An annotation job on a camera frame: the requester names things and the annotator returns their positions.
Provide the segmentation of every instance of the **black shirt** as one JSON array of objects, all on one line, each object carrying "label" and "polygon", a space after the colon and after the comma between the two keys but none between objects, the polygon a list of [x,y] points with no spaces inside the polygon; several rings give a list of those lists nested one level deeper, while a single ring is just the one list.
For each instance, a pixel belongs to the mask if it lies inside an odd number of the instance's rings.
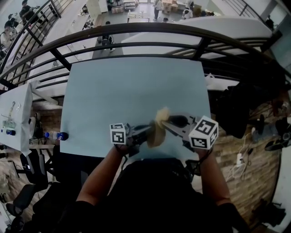
[{"label": "black shirt", "polygon": [[33,11],[30,11],[30,6],[26,5],[22,7],[21,12],[19,13],[19,16],[22,17],[25,13],[29,12],[26,16],[26,20],[30,20],[30,18],[34,15]]},{"label": "black shirt", "polygon": [[180,167],[138,161],[126,167],[108,197],[96,206],[68,206],[55,233],[110,230],[249,232],[233,204],[220,206],[196,192]]}]

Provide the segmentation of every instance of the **white table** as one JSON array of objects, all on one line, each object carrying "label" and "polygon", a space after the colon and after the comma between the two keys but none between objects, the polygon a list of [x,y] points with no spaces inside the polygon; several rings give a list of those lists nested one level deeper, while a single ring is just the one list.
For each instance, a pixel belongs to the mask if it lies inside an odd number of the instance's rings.
[{"label": "white table", "polygon": [[123,3],[125,10],[135,9],[135,0],[123,0]]},{"label": "white table", "polygon": [[[2,121],[7,121],[12,103],[15,105],[12,110],[11,119],[16,123],[15,129],[12,128],[1,128],[3,132],[0,132],[0,142],[13,149],[21,151],[24,155],[29,155],[29,118],[31,114],[32,105],[32,93],[50,101],[53,104],[58,104],[56,100],[50,97],[43,96],[39,91],[35,90],[37,82],[28,83],[12,89],[2,95],[0,95],[0,124]],[[6,130],[15,130],[16,135],[7,135]]]},{"label": "white table", "polygon": [[[126,57],[73,64],[66,87],[61,131],[69,138],[60,151],[105,157],[110,148],[109,125],[147,124],[156,112],[188,112],[210,117],[200,62],[157,57]],[[149,149],[142,144],[135,158],[193,159],[180,137],[167,133],[164,143]]]},{"label": "white table", "polygon": [[127,18],[128,23],[150,23],[149,18]]}]

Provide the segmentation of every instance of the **white box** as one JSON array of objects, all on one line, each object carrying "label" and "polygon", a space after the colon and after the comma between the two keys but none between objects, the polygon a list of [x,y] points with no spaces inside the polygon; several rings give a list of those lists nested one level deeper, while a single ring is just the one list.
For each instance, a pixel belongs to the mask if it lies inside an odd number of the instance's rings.
[{"label": "white box", "polygon": [[218,138],[218,123],[203,116],[189,134],[190,145],[193,148],[209,150]]},{"label": "white box", "polygon": [[126,145],[125,128],[122,123],[110,125],[110,140],[112,144]]}]

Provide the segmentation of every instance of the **wooden floor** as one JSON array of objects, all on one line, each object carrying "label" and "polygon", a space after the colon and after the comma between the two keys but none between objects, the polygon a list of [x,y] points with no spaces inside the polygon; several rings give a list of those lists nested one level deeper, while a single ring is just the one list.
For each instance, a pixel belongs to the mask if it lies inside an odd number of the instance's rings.
[{"label": "wooden floor", "polygon": [[[59,100],[60,105],[62,105],[63,99],[61,98]],[[261,107],[255,110],[254,113],[260,113],[261,111],[267,109],[269,109],[269,106],[263,104]],[[62,112],[61,106],[56,107],[54,105],[48,104],[47,102],[34,102],[33,111],[37,111],[41,114],[41,121],[45,131],[58,131],[60,129]],[[270,110],[264,112],[263,114],[267,117],[266,122],[272,122],[275,120],[270,114]],[[270,140],[271,138],[268,138],[268,140],[260,141],[257,144],[251,144],[251,136],[249,135],[246,138],[246,146],[242,149],[242,153],[244,153],[247,148],[248,150],[253,148],[253,152],[249,156],[249,161],[251,164],[247,166],[246,172],[241,178],[232,178],[227,183],[231,192],[231,199],[233,203],[236,205],[242,217],[250,225],[254,225],[256,223],[256,220],[252,220],[252,210],[259,205],[261,198],[270,201],[275,188],[281,151],[265,151],[264,147]],[[219,138],[215,144],[214,152],[216,153],[217,161],[225,177],[228,176],[230,169],[236,163],[236,155],[242,148],[242,145],[243,139],[237,139],[233,136],[228,136],[226,135],[225,131],[220,128]],[[9,153],[8,159],[13,160],[16,164],[21,166],[19,155],[19,152]],[[28,181],[25,175],[21,175],[20,179],[17,179],[15,176],[11,175],[11,169],[7,162],[1,162],[1,160],[0,174],[6,174],[10,176],[9,185],[11,192],[8,199],[13,200],[22,189],[22,187],[28,183]],[[244,157],[244,160],[247,162],[247,153]],[[194,178],[192,185],[195,190],[202,192],[201,179],[199,177]],[[45,194],[45,192],[46,190],[39,192],[40,198]],[[27,208],[23,214],[26,220],[30,219],[33,213],[32,206],[38,200],[39,197],[38,194],[36,194],[29,208]]]}]

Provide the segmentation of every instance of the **light blue table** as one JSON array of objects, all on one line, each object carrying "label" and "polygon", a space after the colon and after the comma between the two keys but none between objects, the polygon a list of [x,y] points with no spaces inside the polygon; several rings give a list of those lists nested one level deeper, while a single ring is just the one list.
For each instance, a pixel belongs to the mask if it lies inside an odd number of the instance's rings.
[{"label": "light blue table", "polygon": [[[165,106],[171,113],[210,117],[200,62],[128,57],[73,64],[61,119],[61,131],[69,139],[61,141],[60,151],[105,157],[112,147],[110,124],[147,124]],[[144,143],[135,156],[149,157],[193,159],[193,153],[182,146],[180,137],[167,132],[161,146],[149,149]]]}]

